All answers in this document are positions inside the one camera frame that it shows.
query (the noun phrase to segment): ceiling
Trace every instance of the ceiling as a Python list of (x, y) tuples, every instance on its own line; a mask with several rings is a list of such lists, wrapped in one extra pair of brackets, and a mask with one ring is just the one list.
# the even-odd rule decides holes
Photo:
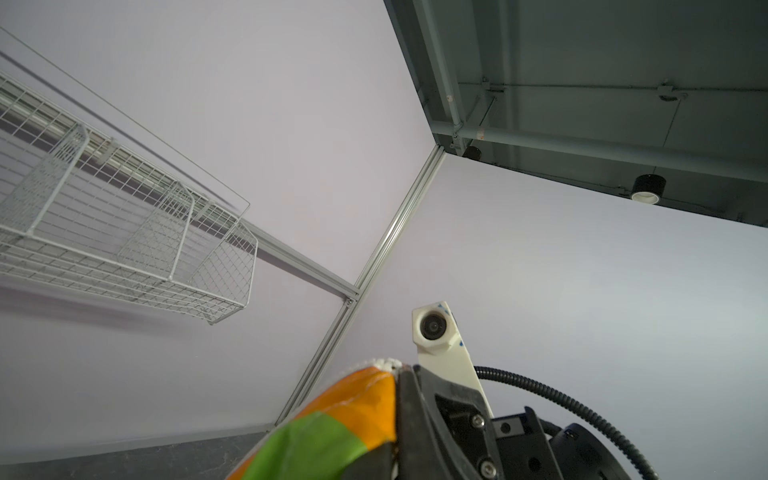
[[(387, 0), (430, 120), (450, 121), (417, 7)], [(768, 5), (441, 0), (435, 12), (466, 124), (768, 164)], [(664, 101), (667, 81), (687, 94)], [(436, 136), (450, 148), (451, 138)], [(653, 165), (473, 141), (481, 161), (628, 197)], [(659, 167), (662, 207), (768, 226), (768, 184)]]

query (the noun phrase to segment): black cable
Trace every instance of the black cable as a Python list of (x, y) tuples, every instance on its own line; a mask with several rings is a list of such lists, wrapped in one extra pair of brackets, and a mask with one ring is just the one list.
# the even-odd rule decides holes
[(516, 386), (519, 389), (528, 390), (538, 396), (557, 403), (559, 406), (567, 409), (569, 412), (578, 415), (587, 423), (595, 427), (600, 433), (605, 435), (619, 450), (632, 462), (632, 465), (640, 472), (644, 480), (658, 480), (659, 475), (650, 466), (640, 450), (630, 442), (627, 437), (621, 434), (616, 427), (611, 425), (608, 420), (599, 416), (584, 404), (577, 402), (563, 392), (546, 386), (541, 382), (529, 379), (517, 373), (506, 372), (504, 370), (492, 369), (487, 366), (476, 366), (475, 371), (480, 380), (493, 380), (494, 382), (506, 383)]
[(670, 132), (672, 131), (672, 125), (674, 125), (674, 118), (677, 116), (677, 111), (680, 110), (680, 104), (683, 103), (683, 98), (677, 99), (677, 105), (674, 108), (674, 113), (672, 114), (672, 120), (670, 120), (670, 126), (667, 129), (667, 134), (664, 135), (664, 142), (661, 144), (661, 147), (664, 148), (667, 145), (667, 139), (670, 137)]

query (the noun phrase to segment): wire mesh shelf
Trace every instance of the wire mesh shelf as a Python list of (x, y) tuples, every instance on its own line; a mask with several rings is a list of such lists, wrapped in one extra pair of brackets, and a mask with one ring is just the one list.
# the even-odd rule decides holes
[(236, 214), (0, 73), (0, 274), (216, 323), (250, 299)]

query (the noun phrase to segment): green fabric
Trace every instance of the green fabric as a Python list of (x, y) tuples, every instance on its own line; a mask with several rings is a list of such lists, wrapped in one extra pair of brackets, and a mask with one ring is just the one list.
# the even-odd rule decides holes
[(243, 480), (336, 480), (368, 452), (341, 422), (310, 413), (275, 431), (256, 454)]

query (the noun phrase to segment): colorful cloth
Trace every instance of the colorful cloth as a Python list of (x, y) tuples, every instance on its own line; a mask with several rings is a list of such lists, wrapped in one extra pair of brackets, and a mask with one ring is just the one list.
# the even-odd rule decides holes
[(333, 480), (361, 455), (394, 442), (400, 366), (378, 360), (344, 377), (263, 439), (227, 480)]

